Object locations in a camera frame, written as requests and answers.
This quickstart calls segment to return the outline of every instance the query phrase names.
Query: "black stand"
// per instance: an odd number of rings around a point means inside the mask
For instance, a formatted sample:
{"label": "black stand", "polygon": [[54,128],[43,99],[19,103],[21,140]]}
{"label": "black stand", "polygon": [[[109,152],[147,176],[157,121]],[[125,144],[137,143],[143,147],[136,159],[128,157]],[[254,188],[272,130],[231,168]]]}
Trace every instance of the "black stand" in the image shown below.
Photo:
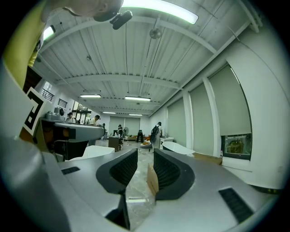
{"label": "black stand", "polygon": [[144,142],[144,139],[143,139],[143,133],[141,132],[139,132],[138,133],[138,135],[137,135],[137,139],[136,139],[136,143],[138,143],[139,142],[139,137],[141,137],[141,143],[143,143]]}

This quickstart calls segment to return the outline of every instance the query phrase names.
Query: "ceiling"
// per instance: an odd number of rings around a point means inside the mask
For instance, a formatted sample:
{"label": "ceiling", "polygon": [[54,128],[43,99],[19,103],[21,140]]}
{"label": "ceiling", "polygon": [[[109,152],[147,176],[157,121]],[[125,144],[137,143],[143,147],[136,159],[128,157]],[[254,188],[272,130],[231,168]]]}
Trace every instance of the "ceiling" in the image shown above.
{"label": "ceiling", "polygon": [[[121,12],[131,10],[133,19],[113,30],[108,22],[55,11],[47,25],[56,32],[45,41],[33,70],[77,101],[81,94],[100,94],[101,99],[86,100],[91,109],[150,116],[251,20],[242,8],[245,5],[236,0],[169,2],[197,14],[197,23],[158,11],[124,8]],[[149,36],[156,21],[163,32],[157,40]],[[128,95],[151,101],[124,100]]]}

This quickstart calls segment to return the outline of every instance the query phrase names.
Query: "cardboard box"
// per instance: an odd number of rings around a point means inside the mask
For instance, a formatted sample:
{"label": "cardboard box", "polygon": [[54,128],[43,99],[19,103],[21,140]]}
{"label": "cardboard box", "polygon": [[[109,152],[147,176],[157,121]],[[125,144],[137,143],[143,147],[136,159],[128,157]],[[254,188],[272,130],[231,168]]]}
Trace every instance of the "cardboard box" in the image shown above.
{"label": "cardboard box", "polygon": [[204,155],[197,152],[195,152],[193,155],[195,159],[204,160],[204,161],[211,162],[217,165],[222,165],[222,157],[214,157],[211,155]]}
{"label": "cardboard box", "polygon": [[155,196],[156,193],[159,192],[159,186],[158,186],[157,174],[154,171],[153,164],[148,164],[147,184],[152,194]]}

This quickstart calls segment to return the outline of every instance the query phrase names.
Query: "roller blind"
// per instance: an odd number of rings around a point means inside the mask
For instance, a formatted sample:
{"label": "roller blind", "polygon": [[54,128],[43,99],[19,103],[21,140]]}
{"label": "roller blind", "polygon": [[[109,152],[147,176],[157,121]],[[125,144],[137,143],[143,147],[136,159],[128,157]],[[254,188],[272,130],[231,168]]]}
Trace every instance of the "roller blind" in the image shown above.
{"label": "roller blind", "polygon": [[193,149],[213,155],[213,117],[204,84],[190,93],[193,111]]}
{"label": "roller blind", "polygon": [[186,147],[185,112],[182,98],[168,107],[167,135],[173,137],[176,143]]}
{"label": "roller blind", "polygon": [[109,134],[113,134],[114,130],[118,129],[118,126],[121,124],[124,126],[125,118],[124,117],[113,117],[110,116],[110,124],[109,124]]}
{"label": "roller blind", "polygon": [[226,66],[209,81],[216,98],[221,135],[251,133],[247,103],[231,68]]}
{"label": "roller blind", "polygon": [[128,127],[128,135],[137,135],[140,129],[140,118],[125,118],[125,127]]}

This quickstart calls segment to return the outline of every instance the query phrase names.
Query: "fluorescent light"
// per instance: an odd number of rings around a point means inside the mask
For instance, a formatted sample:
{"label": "fluorescent light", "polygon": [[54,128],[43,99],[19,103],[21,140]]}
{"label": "fluorescent light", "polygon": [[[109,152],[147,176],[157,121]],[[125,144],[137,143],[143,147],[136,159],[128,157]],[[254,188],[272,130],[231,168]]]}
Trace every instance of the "fluorescent light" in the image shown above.
{"label": "fluorescent light", "polygon": [[124,0],[122,7],[138,7],[158,10],[195,24],[198,16],[187,9],[162,0]]}
{"label": "fluorescent light", "polygon": [[88,94],[88,95],[81,95],[80,97],[83,98],[101,98],[100,94]]}
{"label": "fluorescent light", "polygon": [[55,29],[53,26],[46,28],[43,32],[43,40],[46,40],[49,36],[54,34],[54,32],[55,32]]}
{"label": "fluorescent light", "polygon": [[126,96],[125,99],[126,100],[140,100],[140,101],[147,101],[147,102],[151,101],[150,98],[145,98],[145,97],[128,97],[128,96]]}

